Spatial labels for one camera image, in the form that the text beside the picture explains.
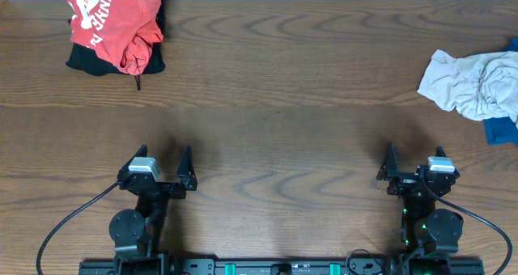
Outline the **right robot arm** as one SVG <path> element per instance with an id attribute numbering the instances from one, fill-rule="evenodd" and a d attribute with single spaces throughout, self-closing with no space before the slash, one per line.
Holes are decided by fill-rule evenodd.
<path id="1" fill-rule="evenodd" d="M 402 200 L 401 241 L 406 251 L 387 264 L 386 274 L 450 274 L 450 255 L 458 252 L 462 216 L 435 203 L 449 193 L 460 174 L 442 147 L 414 172 L 398 169 L 393 144 L 376 178 L 388 182 L 387 194 Z"/>

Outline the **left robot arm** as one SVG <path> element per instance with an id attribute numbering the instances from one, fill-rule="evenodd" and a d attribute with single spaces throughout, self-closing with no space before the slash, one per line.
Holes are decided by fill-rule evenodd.
<path id="1" fill-rule="evenodd" d="M 197 189 L 192 151 L 186 147 L 176 176 L 177 182 L 160 182 L 157 161 L 141 146 L 117 174 L 117 185 L 138 197 L 133 209 L 114 215 L 109 234 L 115 244 L 115 274 L 173 274 L 174 264 L 167 252 L 157 249 L 168 202 L 184 199 L 188 191 Z"/>

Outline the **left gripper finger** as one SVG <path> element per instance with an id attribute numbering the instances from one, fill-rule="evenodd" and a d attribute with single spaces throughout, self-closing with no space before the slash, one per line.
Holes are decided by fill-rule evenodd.
<path id="1" fill-rule="evenodd" d="M 180 179 L 180 183 L 186 191 L 197 190 L 197 177 L 193 167 L 192 151 L 190 146 L 185 147 L 179 167 L 176 171 L 176 176 Z"/>
<path id="2" fill-rule="evenodd" d="M 130 158 L 122 167 L 121 167 L 121 170 L 122 171 L 128 171 L 129 170 L 129 166 L 130 164 L 132 163 L 132 161 L 135 159 L 135 158 L 145 158 L 147 157 L 147 146 L 145 144 L 142 144 L 140 146 L 140 148 L 137 150 L 137 152 L 133 155 L 132 158 Z"/>

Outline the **beige t-shirt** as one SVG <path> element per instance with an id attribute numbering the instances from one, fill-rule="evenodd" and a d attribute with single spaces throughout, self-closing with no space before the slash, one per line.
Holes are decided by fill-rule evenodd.
<path id="1" fill-rule="evenodd" d="M 454 58 L 431 56 L 417 92 L 444 111 L 483 121 L 509 118 L 517 124 L 517 53 L 481 53 Z"/>

